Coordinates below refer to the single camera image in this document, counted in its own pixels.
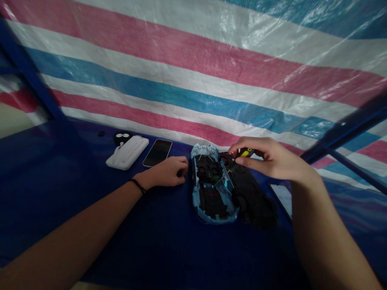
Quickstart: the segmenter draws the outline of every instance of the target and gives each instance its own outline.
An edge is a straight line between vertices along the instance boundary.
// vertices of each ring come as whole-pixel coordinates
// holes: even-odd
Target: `pink stripe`
[[[357,153],[387,163],[387,142],[383,140],[375,141],[367,147],[358,150]]]
[[[10,93],[0,93],[0,102],[26,113],[34,112],[39,106],[30,92],[24,88]]]
[[[12,0],[16,19],[95,45],[236,83],[361,106],[387,79],[360,70],[308,66],[66,0]]]
[[[335,163],[336,161],[332,158],[329,158],[327,156],[321,158],[319,161],[312,164],[312,166],[316,169],[322,169],[325,166],[328,166],[329,164]]]
[[[230,134],[221,129],[205,124],[131,108],[112,101],[92,99],[80,95],[70,95],[63,93],[62,91],[52,89],[50,89],[50,91],[57,104],[62,107],[74,108],[90,113],[126,119],[154,128],[182,132],[209,140],[219,146],[231,146],[240,138],[240,136]],[[300,149],[294,146],[284,143],[281,144],[296,154],[300,152]]]

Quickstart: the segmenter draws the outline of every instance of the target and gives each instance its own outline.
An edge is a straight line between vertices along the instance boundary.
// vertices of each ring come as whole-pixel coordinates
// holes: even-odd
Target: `blue toy car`
[[[208,224],[225,224],[237,219],[239,208],[232,201],[233,185],[226,168],[212,145],[195,144],[191,152],[193,172],[193,206],[200,220]]]

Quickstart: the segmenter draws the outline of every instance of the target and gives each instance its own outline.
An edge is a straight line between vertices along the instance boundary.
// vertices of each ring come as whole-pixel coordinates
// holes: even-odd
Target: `black bracelet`
[[[143,188],[139,183],[138,183],[138,181],[137,180],[135,180],[135,179],[129,179],[128,180],[128,182],[129,181],[132,181],[140,190],[141,190],[141,192],[142,192],[142,194],[144,195],[145,193],[146,193],[146,190],[145,190],[145,188]]]

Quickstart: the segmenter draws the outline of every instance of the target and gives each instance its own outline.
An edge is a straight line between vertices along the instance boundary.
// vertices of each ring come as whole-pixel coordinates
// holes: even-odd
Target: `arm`
[[[264,161],[236,162],[292,184],[296,247],[316,289],[382,289],[363,253],[339,217],[319,174],[271,138],[242,137],[231,146],[256,149]]]
[[[182,177],[177,172],[182,170]],[[185,157],[169,157],[134,176],[146,190],[185,182]],[[87,271],[142,193],[133,182],[89,206],[0,271],[0,289],[70,289]]]

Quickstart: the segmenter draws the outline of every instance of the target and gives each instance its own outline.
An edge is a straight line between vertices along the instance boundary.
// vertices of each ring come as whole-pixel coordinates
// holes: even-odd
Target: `phone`
[[[290,222],[293,220],[292,209],[291,209],[291,193],[284,185],[269,184],[271,191],[281,204],[282,209],[285,211]]]
[[[157,139],[145,157],[144,162],[142,162],[142,165],[145,167],[153,167],[159,164],[168,157],[171,146],[171,141]]]

